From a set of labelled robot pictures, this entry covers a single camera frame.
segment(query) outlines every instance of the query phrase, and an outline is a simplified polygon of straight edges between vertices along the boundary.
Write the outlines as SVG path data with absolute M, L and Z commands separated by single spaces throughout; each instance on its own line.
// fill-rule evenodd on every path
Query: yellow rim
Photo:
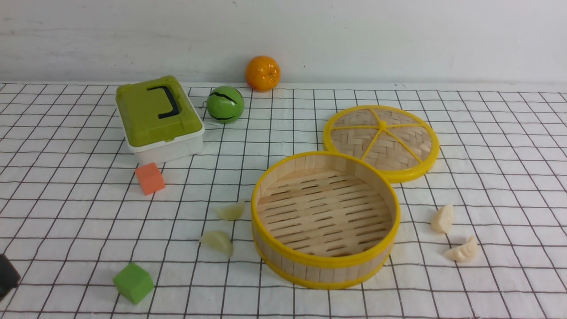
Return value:
M 326 290 L 337 290 L 337 289 L 345 289 L 345 288 L 349 288 L 352 286 L 356 286 L 357 284 L 361 284 L 367 280 L 369 280 L 370 278 L 372 278 L 374 275 L 376 275 L 376 273 L 378 271 L 380 271 L 380 269 L 382 269 L 382 267 L 384 266 L 384 264 L 386 263 L 386 261 L 388 260 L 388 257 L 390 256 L 390 253 L 392 252 L 392 249 L 390 249 L 388 251 L 388 254 L 384 257 L 384 260 L 375 268 L 372 269 L 368 274 L 354 279 L 354 280 L 349 280 L 347 282 L 340 282 L 340 283 L 316 283 L 316 282 L 310 282 L 308 280 L 304 280 L 304 279 L 300 279 L 297 277 L 293 277 L 292 275 L 284 272 L 283 270 L 281 270 L 280 268 L 278 268 L 276 265 L 272 264 L 271 261 L 266 259 L 266 256 L 264 256 L 264 254 L 262 253 L 262 251 L 260 250 L 260 248 L 258 247 L 258 244 L 256 242 L 254 242 L 254 246 L 256 247 L 256 251 L 258 252 L 258 255 L 260 255 L 260 258 L 262 258 L 264 260 L 264 263 L 270 267 L 270 269 L 276 273 L 276 275 L 280 276 L 281 278 L 284 278 L 285 280 L 287 280 L 290 283 L 296 284 L 296 285 L 300 285 L 306 288 L 311 288 L 311 289 L 326 289 Z
M 395 124 L 395 125 L 387 125 L 385 127 L 381 127 L 380 125 L 376 125 L 376 126 L 362 125 L 362 126 L 347 127 L 347 128 L 375 128 L 379 132 L 376 134 L 376 136 L 374 136 L 373 141 L 375 141 L 378 138 L 378 135 L 381 134 L 381 133 L 382 134 L 384 134 L 384 133 L 388 134 L 388 135 L 392 136 L 393 138 L 395 138 L 404 148 L 406 148 L 406 150 L 408 150 L 408 152 L 412 156 L 414 156 L 415 159 L 417 159 L 419 164 L 414 166 L 414 167 L 411 167 L 410 169 L 398 170 L 398 171 L 379 171 L 382 174 L 382 176 L 384 176 L 386 178 L 386 180 L 388 180 L 390 183 L 403 183 L 403 182 L 412 181 L 414 179 L 417 179 L 417 178 L 425 175 L 425 173 L 427 173 L 433 167 L 433 165 L 435 164 L 435 161 L 437 160 L 437 156 L 439 156 L 439 140 L 437 139 L 437 135 L 435 134 L 433 129 L 426 122 L 424 122 L 422 119 L 415 116 L 414 114 L 411 114 L 411 113 L 406 112 L 404 110 L 400 110 L 398 108 L 394 108 L 394 107 L 390 107 L 390 106 L 382 106 L 382 105 L 355 106 L 355 107 L 347 108 L 346 110 L 343 110 L 343 111 L 333 115 L 327 121 L 327 124 L 325 125 L 325 130 L 323 131 L 323 146 L 325 147 L 326 151 L 335 152 L 335 153 L 340 154 L 339 150 L 335 147 L 333 140 L 331 139 L 331 131 L 334 131 L 335 129 L 345 129 L 345 127 L 335 128 L 334 127 L 335 122 L 340 117 L 344 116 L 345 114 L 353 112 L 353 111 L 357 111 L 357 110 L 370 110 L 374 114 L 374 116 L 376 117 L 378 122 L 379 122 L 379 117 L 376 114 L 376 112 L 374 112 L 374 110 L 394 111 L 394 112 L 403 114 L 407 117 L 410 117 L 411 119 L 418 122 L 418 124 Z M 429 153 L 429 156 L 424 161 L 422 161 L 420 158 L 418 158 L 410 149 L 408 149 L 408 147 L 405 143 L 401 142 L 399 140 L 399 138 L 394 136 L 388 130 L 388 128 L 395 128 L 395 127 L 423 127 L 427 131 L 429 136 L 431 137 L 431 152 Z
M 298 251 L 295 251 L 295 250 L 285 246 L 284 244 L 279 242 L 275 237 L 273 237 L 268 232 L 268 230 L 262 225 L 262 223 L 260 222 L 260 218 L 258 217 L 258 211 L 257 211 L 257 207 L 256 207 L 256 197 L 257 197 L 258 191 L 260 189 L 260 185 L 261 185 L 262 181 L 264 180 L 264 178 L 266 178 L 266 176 L 268 174 L 270 174 L 274 169 L 276 169 L 277 167 L 286 163 L 287 161 L 294 160 L 294 159 L 299 158 L 299 157 L 305 157 L 305 156 L 311 156 L 311 155 L 336 156 L 336 157 L 346 158 L 350 161 L 355 161 L 355 162 L 357 162 L 361 165 L 366 166 L 368 169 L 370 169 L 373 173 L 375 173 L 379 178 L 381 178 L 384 181 L 384 183 L 388 187 L 388 190 L 390 191 L 390 193 L 393 196 L 394 205 L 395 205 L 395 209 L 396 209 L 396 217 L 394 218 L 392 229 L 390 229 L 390 232 L 388 233 L 388 235 L 386 235 L 386 237 L 383 240 L 381 240 L 378 244 L 376 244 L 376 246 L 374 246 L 374 247 L 372 247 L 372 248 L 370 248 L 366 251 L 363 251 L 361 253 L 358 253 L 358 254 L 355 254 L 355 255 L 350 255 L 350 256 L 343 256 L 343 257 L 313 256 L 313 255 L 308 255 L 308 254 L 305 254 L 305 253 L 300 253 Z M 287 258 L 291 261 L 298 262 L 298 263 L 301 263 L 301 264 L 306 265 L 306 266 L 314 266 L 314 267 L 320 267 L 320 268 L 350 267 L 350 266 L 355 266 L 355 265 L 358 265 L 358 264 L 361 264 L 363 262 L 366 262 L 366 261 L 373 259 L 377 255 L 381 254 L 384 251 L 384 249 L 386 249 L 386 247 L 390 246 L 390 244 L 393 243 L 394 238 L 396 237 L 397 230 L 400 227 L 400 204 L 397 200 L 396 192 L 393 190 L 390 183 L 388 183 L 387 179 L 383 176 L 383 174 L 381 174 L 374 167 L 370 166 L 368 163 L 363 162 L 358 158 L 347 156 L 347 155 L 344 155 L 344 154 L 341 154 L 341 153 L 322 152 L 322 151 L 305 152 L 305 153 L 299 153 L 299 154 L 296 154 L 296 155 L 282 159 L 281 161 L 274 164 L 272 167 L 270 167 L 266 172 L 264 172 L 262 174 L 262 176 L 258 180 L 258 183 L 256 184 L 256 187 L 254 187 L 254 192 L 252 193 L 252 202 L 251 202 L 250 206 L 251 206 L 251 213 L 252 213 L 252 227 L 255 228 L 258 231 L 258 234 L 260 235 L 261 239 L 263 239 L 264 242 L 266 242 L 273 250 L 275 250 L 277 253 L 281 254 L 283 257 L 285 257 L 285 258 Z

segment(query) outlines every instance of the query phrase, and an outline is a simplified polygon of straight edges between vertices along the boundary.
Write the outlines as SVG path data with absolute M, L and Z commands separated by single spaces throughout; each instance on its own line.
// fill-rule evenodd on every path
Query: grid tablecloth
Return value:
M 0 253 L 22 276 L 0 317 L 567 317 L 567 90 L 240 85 L 244 114 L 222 125 L 204 107 L 216 85 L 185 85 L 205 147 L 161 165 L 167 187 L 146 197 L 115 85 L 0 84 Z M 343 291 L 293 286 L 260 261 L 249 210 L 227 222 L 211 209 L 249 200 L 284 157 L 322 150 L 337 111 L 377 103 L 426 120 L 439 158 L 394 185 L 402 223 L 375 277 Z M 429 225 L 445 204 L 455 207 L 448 236 Z M 198 243 L 213 229 L 232 236 L 229 262 Z M 473 263 L 442 256 L 472 235 Z M 130 261 L 157 282 L 136 306 L 112 284 Z

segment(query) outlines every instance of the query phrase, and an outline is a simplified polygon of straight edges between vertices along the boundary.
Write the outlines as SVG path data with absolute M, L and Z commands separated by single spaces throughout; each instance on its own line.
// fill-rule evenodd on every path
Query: green sponge cube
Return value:
M 133 262 L 124 267 L 112 281 L 118 292 L 134 305 L 154 289 L 150 273 Z

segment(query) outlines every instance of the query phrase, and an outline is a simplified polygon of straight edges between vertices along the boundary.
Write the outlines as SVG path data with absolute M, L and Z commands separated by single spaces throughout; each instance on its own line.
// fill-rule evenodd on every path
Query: orange sponge cube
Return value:
M 142 191 L 146 196 L 166 187 L 162 173 L 159 171 L 159 168 L 155 163 L 138 167 L 135 172 L 136 177 L 138 178 L 138 183 L 140 184 L 140 187 L 142 187 Z

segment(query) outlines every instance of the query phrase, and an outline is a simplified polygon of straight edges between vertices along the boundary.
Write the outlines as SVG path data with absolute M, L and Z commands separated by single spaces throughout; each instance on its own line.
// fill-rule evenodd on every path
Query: yellow spoke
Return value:
M 370 110 L 370 112 L 372 112 L 372 114 L 374 114 L 374 117 L 376 118 L 376 123 L 380 123 L 380 118 L 378 117 L 378 114 L 376 114 L 376 112 L 374 112 L 374 110 L 369 107 L 368 108 Z
M 378 135 L 380 135 L 380 133 L 382 133 L 381 129 L 378 130 L 378 133 L 376 133 L 376 135 L 374 136 L 372 141 L 370 141 L 370 145 L 368 145 L 368 148 L 366 149 L 366 151 L 364 152 L 364 154 L 360 158 L 361 160 L 364 161 L 364 158 L 368 155 L 368 152 L 370 152 L 370 149 L 372 148 L 372 146 L 374 146 L 374 143 L 376 143 L 376 140 L 378 139 Z
M 338 127 L 333 127 L 333 128 L 331 128 L 331 130 L 334 130 L 334 129 L 357 129 L 357 128 L 373 128 L 373 129 L 379 129 L 379 127 L 377 127 L 376 125 L 353 125 L 353 126 L 338 126 Z
M 396 140 L 398 143 L 400 143 L 405 148 L 405 150 L 407 150 L 409 152 L 409 154 L 411 154 L 419 163 L 423 163 L 423 161 L 412 150 L 410 150 L 409 147 L 401 139 L 399 139 L 397 136 L 392 134 L 387 129 L 385 129 L 384 132 L 386 134 L 390 135 L 391 137 L 393 137 L 394 140 Z
M 423 127 L 423 125 L 421 124 L 393 124 L 393 125 L 388 125 L 386 126 L 387 128 L 393 128 L 393 127 Z

